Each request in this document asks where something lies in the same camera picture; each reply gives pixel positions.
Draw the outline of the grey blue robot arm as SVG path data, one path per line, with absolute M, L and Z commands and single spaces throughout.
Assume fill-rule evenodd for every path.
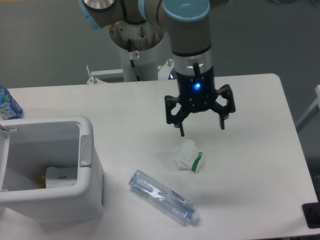
M 81 0 L 93 29 L 109 27 L 112 41 L 126 50 L 131 68 L 143 51 L 168 34 L 179 95 L 164 98 L 166 121 L 183 127 L 189 114 L 212 110 L 220 126 L 236 110 L 228 84 L 215 88 L 210 11 L 222 0 Z

